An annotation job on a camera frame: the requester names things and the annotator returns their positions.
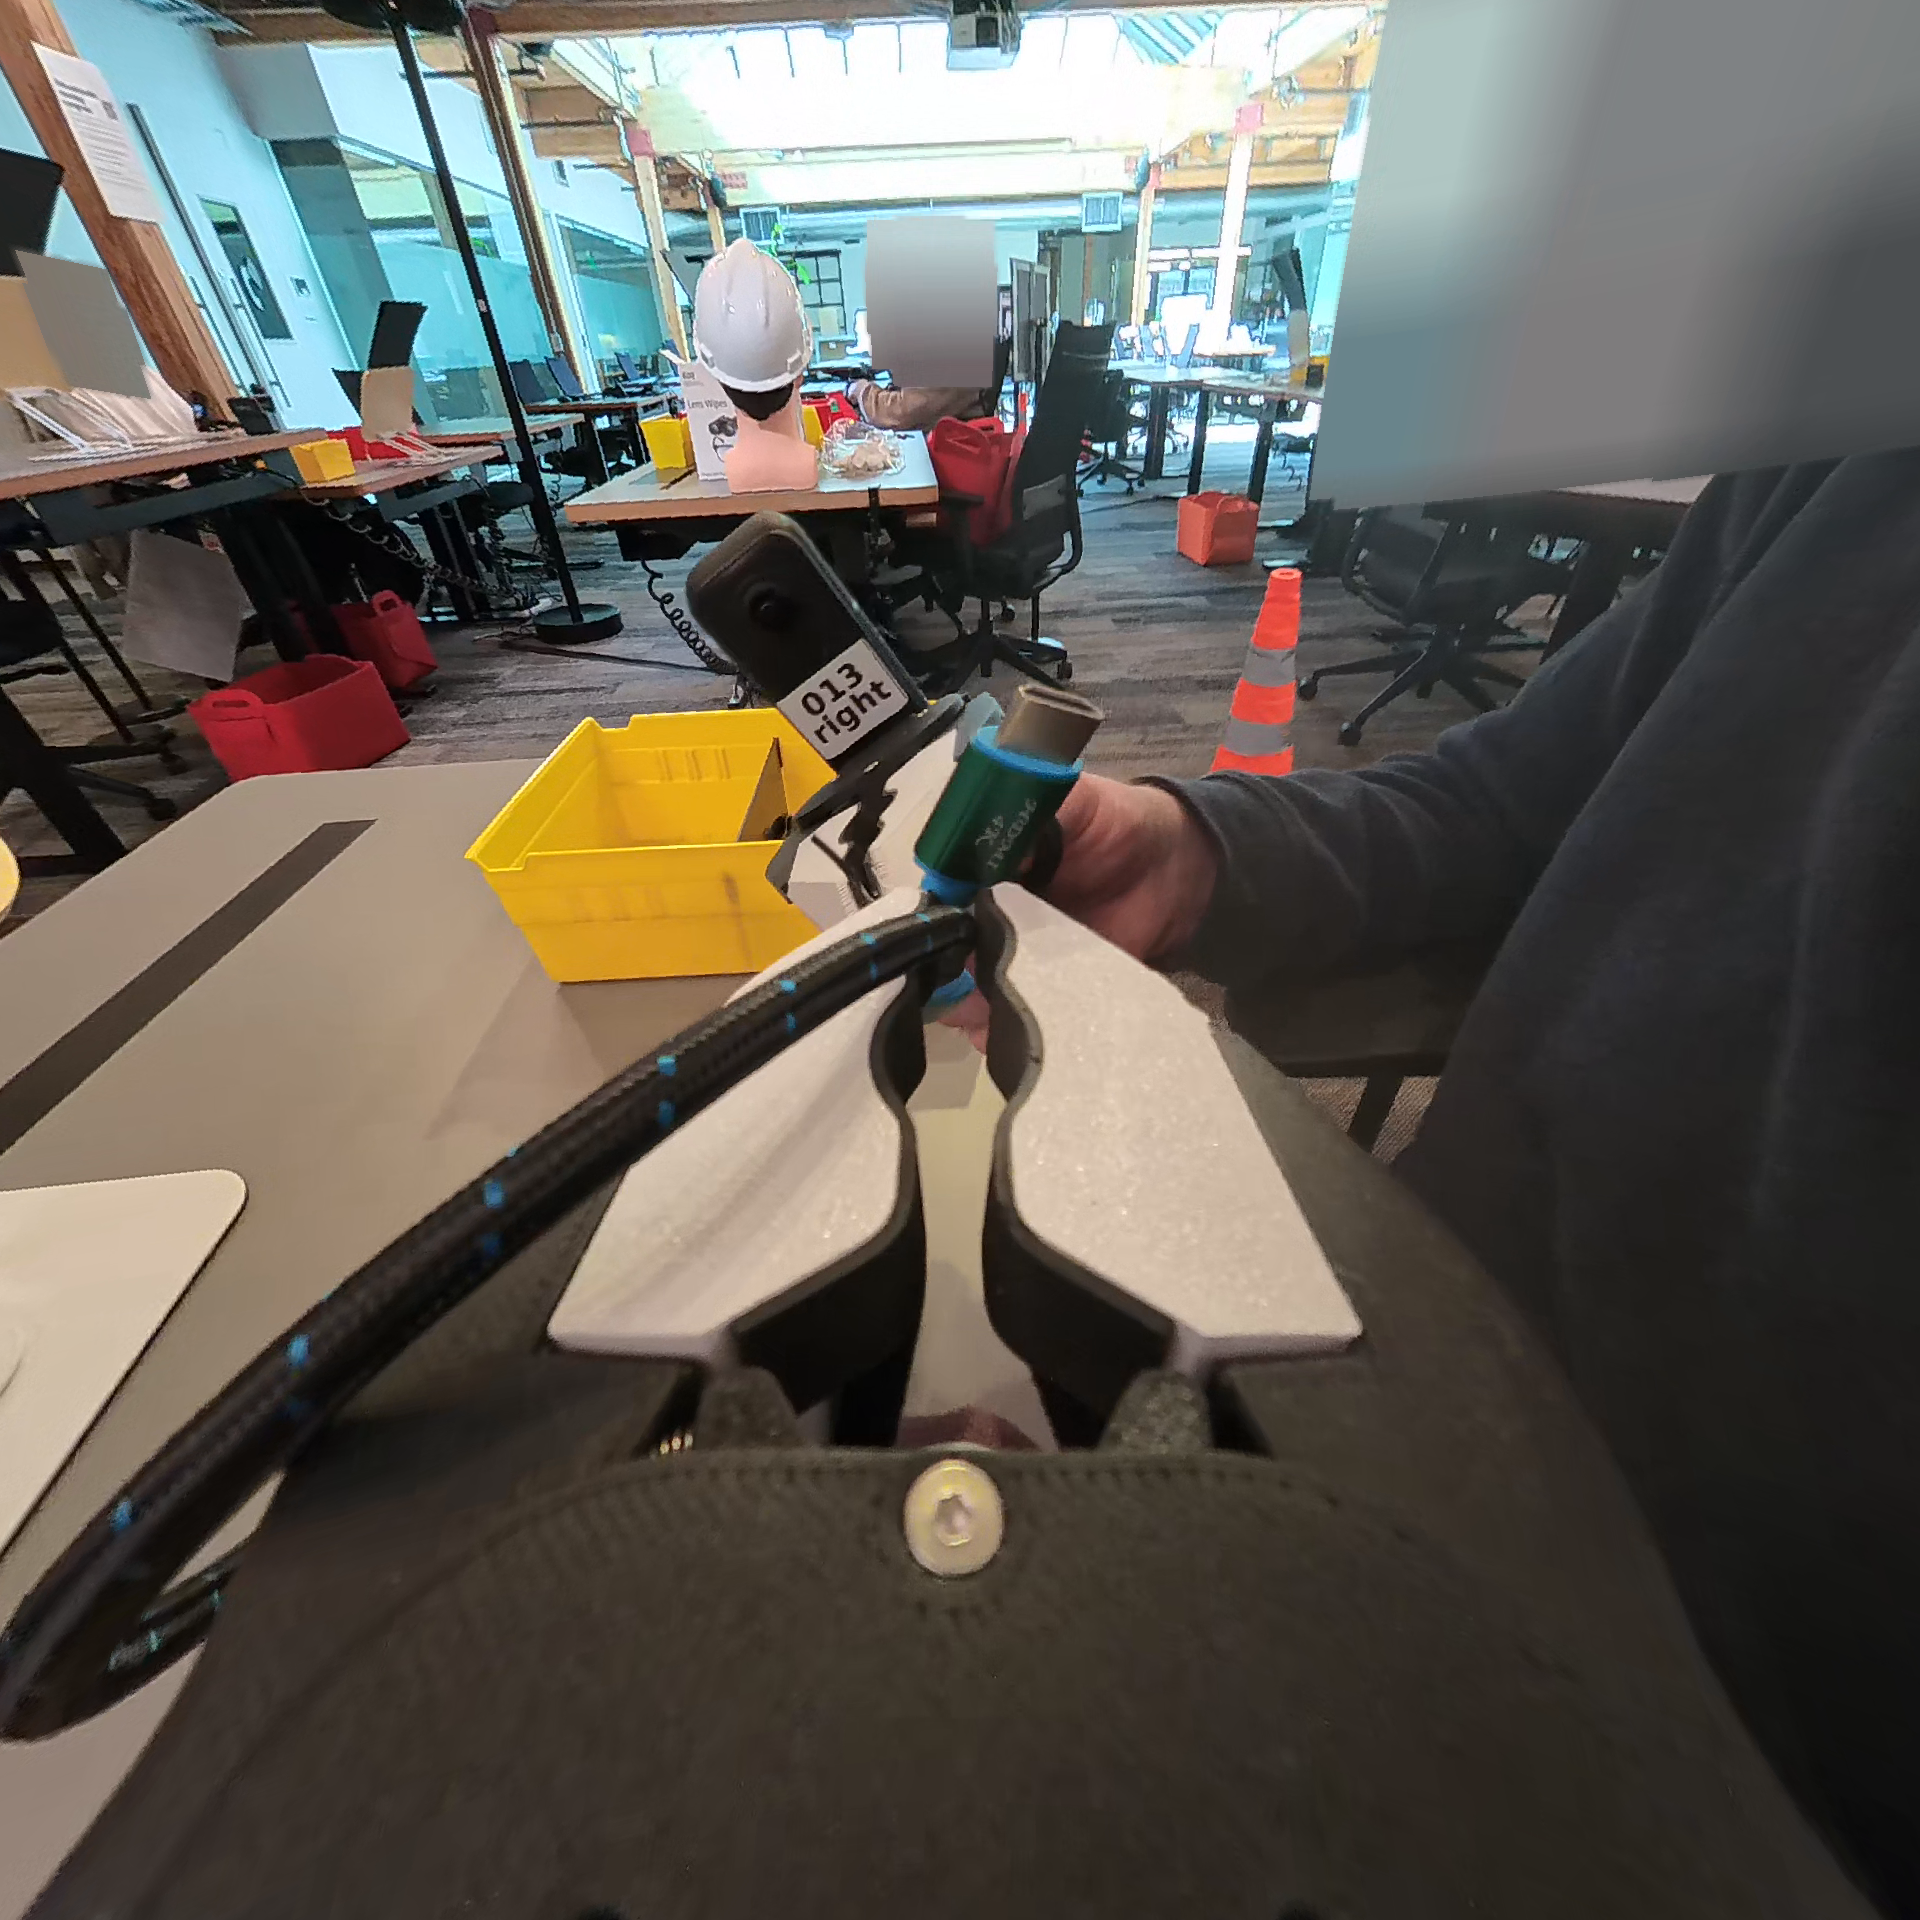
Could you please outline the mannequin head white helmet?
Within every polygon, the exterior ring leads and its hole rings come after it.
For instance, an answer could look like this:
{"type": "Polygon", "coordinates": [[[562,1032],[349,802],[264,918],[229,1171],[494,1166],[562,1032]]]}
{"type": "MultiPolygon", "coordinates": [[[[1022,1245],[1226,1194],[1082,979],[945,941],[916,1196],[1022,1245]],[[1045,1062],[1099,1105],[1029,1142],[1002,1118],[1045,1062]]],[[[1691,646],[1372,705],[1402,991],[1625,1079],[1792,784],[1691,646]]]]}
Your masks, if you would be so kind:
{"type": "Polygon", "coordinates": [[[804,414],[811,328],[799,285],[749,238],[715,254],[695,285],[695,359],[709,444],[734,494],[805,494],[819,479],[804,414]]]}

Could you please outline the orange traffic cone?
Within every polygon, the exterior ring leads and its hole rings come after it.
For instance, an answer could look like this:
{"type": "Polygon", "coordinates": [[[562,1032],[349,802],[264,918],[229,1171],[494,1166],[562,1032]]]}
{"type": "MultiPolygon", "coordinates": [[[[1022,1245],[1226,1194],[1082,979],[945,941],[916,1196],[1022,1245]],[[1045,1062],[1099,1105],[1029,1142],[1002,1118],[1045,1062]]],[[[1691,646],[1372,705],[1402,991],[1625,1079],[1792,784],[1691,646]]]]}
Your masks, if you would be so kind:
{"type": "Polygon", "coordinates": [[[1209,764],[1211,775],[1286,776],[1294,772],[1299,614],[1302,571],[1294,565],[1271,568],[1226,728],[1209,764]]]}

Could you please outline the yellow plastic bin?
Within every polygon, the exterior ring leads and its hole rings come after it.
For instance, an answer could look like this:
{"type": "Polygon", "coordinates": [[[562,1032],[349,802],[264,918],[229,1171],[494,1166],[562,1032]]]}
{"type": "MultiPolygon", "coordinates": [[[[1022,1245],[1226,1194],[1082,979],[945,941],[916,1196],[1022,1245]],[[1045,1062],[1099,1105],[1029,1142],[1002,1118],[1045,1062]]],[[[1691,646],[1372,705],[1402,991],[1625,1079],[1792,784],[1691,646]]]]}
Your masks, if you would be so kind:
{"type": "Polygon", "coordinates": [[[774,708],[586,718],[466,859],[561,985],[761,974],[816,934],[771,862],[831,781],[774,708]]]}

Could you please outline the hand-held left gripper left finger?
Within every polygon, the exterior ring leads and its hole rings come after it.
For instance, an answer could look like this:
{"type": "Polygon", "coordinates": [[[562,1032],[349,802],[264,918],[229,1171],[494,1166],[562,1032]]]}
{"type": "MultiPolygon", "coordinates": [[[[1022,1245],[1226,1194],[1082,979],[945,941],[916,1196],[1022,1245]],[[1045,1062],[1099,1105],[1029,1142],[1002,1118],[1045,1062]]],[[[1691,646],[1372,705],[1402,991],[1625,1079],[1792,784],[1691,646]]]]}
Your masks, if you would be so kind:
{"type": "Polygon", "coordinates": [[[781,1052],[626,1171],[549,1344],[762,1369],[798,1412],[899,1365],[926,1295],[924,1071],[908,979],[781,1052]]]}

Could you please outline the black stand pole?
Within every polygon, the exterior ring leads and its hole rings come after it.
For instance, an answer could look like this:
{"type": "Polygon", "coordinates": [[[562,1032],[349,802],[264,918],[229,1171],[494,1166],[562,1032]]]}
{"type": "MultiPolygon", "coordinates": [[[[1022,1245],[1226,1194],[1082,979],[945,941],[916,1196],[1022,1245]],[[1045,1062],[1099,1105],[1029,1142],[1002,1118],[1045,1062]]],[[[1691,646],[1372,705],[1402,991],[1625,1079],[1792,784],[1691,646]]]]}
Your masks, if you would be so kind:
{"type": "Polygon", "coordinates": [[[384,246],[376,234],[398,231],[398,238],[386,242],[386,254],[381,256],[388,284],[395,281],[391,256],[398,254],[398,248],[415,246],[416,252],[422,252],[426,248],[422,225],[431,225],[434,229],[431,252],[436,256],[434,274],[441,274],[445,301],[426,301],[422,311],[436,314],[442,321],[456,314],[461,318],[456,345],[468,348],[479,344],[486,348],[484,362],[488,371],[486,375],[476,371],[472,381],[476,386],[476,402],[492,401],[501,402],[486,412],[486,419],[506,422],[501,429],[501,438],[504,451],[514,456],[516,502],[526,506],[532,514],[541,568],[561,588],[561,604],[542,599],[529,608],[526,614],[529,631],[549,652],[618,636],[624,631],[619,611],[612,606],[581,599],[576,582],[572,576],[569,558],[561,539],[561,525],[555,524],[555,506],[545,496],[545,478],[541,471],[538,445],[526,422],[524,398],[516,394],[514,386],[514,366],[506,356],[506,345],[501,339],[501,326],[492,302],[494,285],[486,276],[484,254],[475,252],[472,225],[466,216],[466,206],[461,199],[461,182],[455,181],[455,171],[445,161],[442,135],[436,128],[436,118],[419,69],[415,29],[426,26],[426,29],[461,32],[466,26],[466,14],[461,4],[325,4],[324,12],[332,21],[341,21],[359,32],[386,34],[398,58],[398,71],[405,79],[405,98],[411,102],[416,131],[426,145],[431,168],[422,175],[416,166],[401,161],[395,161],[395,168],[409,175],[415,186],[419,186],[422,216],[402,221],[401,225],[395,225],[388,214],[375,216],[364,214],[364,225],[368,229],[368,242],[375,252],[384,246]]]}

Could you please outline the black mesh office chair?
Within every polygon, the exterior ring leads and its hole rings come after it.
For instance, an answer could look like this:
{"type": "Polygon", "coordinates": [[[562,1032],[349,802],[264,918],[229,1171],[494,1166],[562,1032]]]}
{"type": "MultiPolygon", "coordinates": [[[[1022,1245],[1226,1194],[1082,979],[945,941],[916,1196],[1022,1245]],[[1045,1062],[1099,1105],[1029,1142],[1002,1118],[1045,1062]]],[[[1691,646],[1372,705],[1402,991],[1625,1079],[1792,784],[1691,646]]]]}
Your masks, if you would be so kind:
{"type": "Polygon", "coordinates": [[[1339,586],[1385,626],[1374,631],[1374,655],[1305,671],[1298,702],[1315,702],[1329,679],[1379,676],[1382,688],[1336,725],[1336,746],[1356,752],[1368,724],[1406,698],[1428,699],[1446,685],[1488,715],[1499,694],[1518,694],[1522,674],[1502,661],[1541,655],[1545,642],[1515,618],[1534,599],[1565,596],[1572,555],[1522,529],[1368,508],[1342,552],[1339,586]]]}
{"type": "Polygon", "coordinates": [[[1112,322],[1058,322],[1022,429],[952,418],[931,429],[939,535],[921,546],[924,579],[958,636],[911,655],[926,694],[965,694],[998,669],[1074,679],[1065,646],[1041,631],[1041,604],[1086,552],[1079,445],[1104,398],[1112,339],[1112,322]]]}

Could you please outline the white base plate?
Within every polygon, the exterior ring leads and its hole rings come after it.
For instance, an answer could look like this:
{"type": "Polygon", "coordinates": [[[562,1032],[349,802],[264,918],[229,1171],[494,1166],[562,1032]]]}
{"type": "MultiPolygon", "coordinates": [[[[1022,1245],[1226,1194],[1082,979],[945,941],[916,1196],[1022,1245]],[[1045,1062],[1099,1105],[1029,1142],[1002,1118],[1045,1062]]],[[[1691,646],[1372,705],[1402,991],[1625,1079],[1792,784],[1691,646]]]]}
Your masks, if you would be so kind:
{"type": "Polygon", "coordinates": [[[245,1204],[231,1169],[2,1191],[2,1545],[245,1204]]]}

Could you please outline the wooden top office desk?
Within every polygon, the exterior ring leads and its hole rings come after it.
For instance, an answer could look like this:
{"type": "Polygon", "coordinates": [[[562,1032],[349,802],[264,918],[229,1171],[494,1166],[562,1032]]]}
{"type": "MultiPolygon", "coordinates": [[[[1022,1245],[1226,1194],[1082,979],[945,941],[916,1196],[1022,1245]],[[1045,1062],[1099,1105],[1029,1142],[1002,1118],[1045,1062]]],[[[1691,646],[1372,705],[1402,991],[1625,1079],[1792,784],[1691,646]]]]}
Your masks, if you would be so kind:
{"type": "Polygon", "coordinates": [[[828,568],[854,596],[864,596],[886,535],[911,516],[929,524],[939,516],[939,482],[926,435],[886,438],[886,444],[894,448],[886,471],[865,478],[824,471],[809,491],[732,491],[695,468],[635,468],[569,501],[562,521],[589,532],[612,529],[619,555],[644,568],[655,611],[701,665],[722,674],[728,662],[709,649],[685,606],[668,595],[659,565],[725,539],[752,514],[788,514],[805,524],[828,568]]]}

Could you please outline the red bag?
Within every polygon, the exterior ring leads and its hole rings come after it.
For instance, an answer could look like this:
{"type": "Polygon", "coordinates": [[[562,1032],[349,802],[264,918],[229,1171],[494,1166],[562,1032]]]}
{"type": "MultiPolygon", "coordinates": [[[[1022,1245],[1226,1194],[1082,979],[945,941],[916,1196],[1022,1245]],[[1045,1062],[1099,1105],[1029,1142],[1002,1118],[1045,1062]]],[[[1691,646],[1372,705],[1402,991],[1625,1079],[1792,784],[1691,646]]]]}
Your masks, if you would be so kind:
{"type": "Polygon", "coordinates": [[[335,604],[328,614],[349,655],[368,662],[395,698],[426,694],[441,661],[415,604],[384,588],[364,599],[335,604]]]}

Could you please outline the person's right hand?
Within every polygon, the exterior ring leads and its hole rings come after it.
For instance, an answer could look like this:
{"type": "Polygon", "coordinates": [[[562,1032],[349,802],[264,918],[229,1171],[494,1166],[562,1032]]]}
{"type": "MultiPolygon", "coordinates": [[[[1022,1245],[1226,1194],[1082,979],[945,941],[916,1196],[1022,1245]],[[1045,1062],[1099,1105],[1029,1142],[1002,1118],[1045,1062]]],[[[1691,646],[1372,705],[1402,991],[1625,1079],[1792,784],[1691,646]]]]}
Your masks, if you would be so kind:
{"type": "Polygon", "coordinates": [[[1022,885],[1164,969],[1196,938],[1218,878],[1214,836],[1176,794],[1079,775],[1041,832],[1022,885]]]}

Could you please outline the person's right forearm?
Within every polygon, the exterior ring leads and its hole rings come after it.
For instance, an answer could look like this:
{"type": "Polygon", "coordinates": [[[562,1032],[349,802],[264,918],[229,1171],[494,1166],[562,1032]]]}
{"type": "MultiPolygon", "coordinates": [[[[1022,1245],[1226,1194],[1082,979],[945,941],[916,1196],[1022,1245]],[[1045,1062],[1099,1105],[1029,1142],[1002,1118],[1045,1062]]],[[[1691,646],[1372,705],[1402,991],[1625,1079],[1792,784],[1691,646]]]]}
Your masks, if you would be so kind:
{"type": "Polygon", "coordinates": [[[1125,788],[1171,805],[1139,952],[1249,985],[1505,938],[1579,971],[1764,802],[1776,724],[1738,679],[1784,646],[1755,576],[1829,474],[1711,482],[1645,588],[1422,754],[1125,788]]]}

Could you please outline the person's black top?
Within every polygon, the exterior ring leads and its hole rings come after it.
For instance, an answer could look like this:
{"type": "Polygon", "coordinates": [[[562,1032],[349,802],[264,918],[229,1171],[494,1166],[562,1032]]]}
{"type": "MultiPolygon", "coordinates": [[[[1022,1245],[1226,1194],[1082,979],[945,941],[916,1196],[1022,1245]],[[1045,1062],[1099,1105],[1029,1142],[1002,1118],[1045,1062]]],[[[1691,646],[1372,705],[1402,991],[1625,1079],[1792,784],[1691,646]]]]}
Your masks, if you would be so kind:
{"type": "Polygon", "coordinates": [[[1918,1915],[1918,451],[1755,576],[1749,829],[1569,974],[1502,938],[1412,1169],[1549,1331],[1771,1759],[1918,1915]]]}

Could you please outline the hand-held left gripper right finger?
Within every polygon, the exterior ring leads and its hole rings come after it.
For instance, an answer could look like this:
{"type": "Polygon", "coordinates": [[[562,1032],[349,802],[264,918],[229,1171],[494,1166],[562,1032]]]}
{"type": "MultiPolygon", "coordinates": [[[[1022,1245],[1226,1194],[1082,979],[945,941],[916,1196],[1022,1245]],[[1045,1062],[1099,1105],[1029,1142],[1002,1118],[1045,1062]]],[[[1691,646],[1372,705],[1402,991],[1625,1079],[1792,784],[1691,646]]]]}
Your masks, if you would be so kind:
{"type": "Polygon", "coordinates": [[[1044,1389],[1345,1352],[1361,1316],[1209,1018],[1021,885],[985,891],[985,1312],[1044,1389]]]}

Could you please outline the long wooden work desk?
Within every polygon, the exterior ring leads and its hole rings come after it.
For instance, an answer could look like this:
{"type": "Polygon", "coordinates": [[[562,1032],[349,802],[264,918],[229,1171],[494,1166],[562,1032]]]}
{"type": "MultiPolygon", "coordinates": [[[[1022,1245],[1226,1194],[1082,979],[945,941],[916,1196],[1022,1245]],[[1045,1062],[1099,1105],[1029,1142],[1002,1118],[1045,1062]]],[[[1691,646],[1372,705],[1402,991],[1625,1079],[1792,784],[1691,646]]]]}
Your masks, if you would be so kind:
{"type": "Polygon", "coordinates": [[[405,456],[358,459],[341,478],[309,478],[298,459],[302,444],[298,435],[201,435],[181,445],[11,465],[2,471],[2,576],[11,579],[18,555],[205,525],[282,661],[349,658],[335,618],[349,596],[324,588],[325,559],[306,538],[328,514],[426,582],[442,582],[456,621],[494,614],[455,508],[484,494],[475,474],[506,459],[501,441],[402,438],[405,456]]]}

